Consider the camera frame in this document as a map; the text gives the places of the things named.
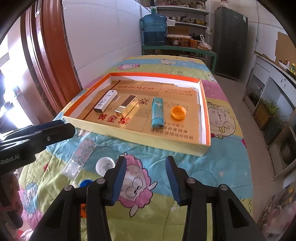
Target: gold metallic box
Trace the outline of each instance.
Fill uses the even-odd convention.
[[[120,106],[115,110],[116,115],[120,117],[126,117],[128,113],[136,106],[138,103],[138,97],[136,95],[130,95]]]

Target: bedspread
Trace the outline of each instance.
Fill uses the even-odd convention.
[[[95,180],[96,162],[104,157],[127,159],[127,171],[140,179],[135,188],[122,190],[115,206],[107,207],[112,240],[181,240],[186,207],[177,206],[165,171],[165,158],[172,155],[178,167],[205,185],[227,184],[252,214],[250,162],[242,131],[222,89],[206,65],[197,59],[175,56],[129,57],[109,72],[158,72],[190,76],[202,80],[207,98],[211,147],[203,157],[191,156],[129,143],[77,129],[73,138],[48,146],[36,155],[36,162],[24,167],[20,177],[23,218],[35,228],[59,192],[68,184],[75,187],[84,179]],[[83,91],[58,114],[75,102]],[[75,181],[61,172],[79,144],[90,138],[96,149]],[[208,216],[208,240],[211,217]],[[82,239],[86,240],[86,219],[81,219]]]

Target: tiled floor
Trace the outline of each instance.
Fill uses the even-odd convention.
[[[215,78],[236,115],[247,145],[253,181],[253,218],[257,221],[270,198],[283,189],[283,179],[273,179],[274,170],[262,132],[242,100],[245,86],[218,75]]]

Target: gray refrigerator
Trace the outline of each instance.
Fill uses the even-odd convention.
[[[227,7],[215,11],[213,51],[217,53],[215,73],[238,79],[247,45],[248,18]]]

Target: orange bottle cap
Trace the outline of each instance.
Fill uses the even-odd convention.
[[[176,120],[182,120],[185,118],[186,109],[182,106],[174,106],[171,109],[172,117]]]

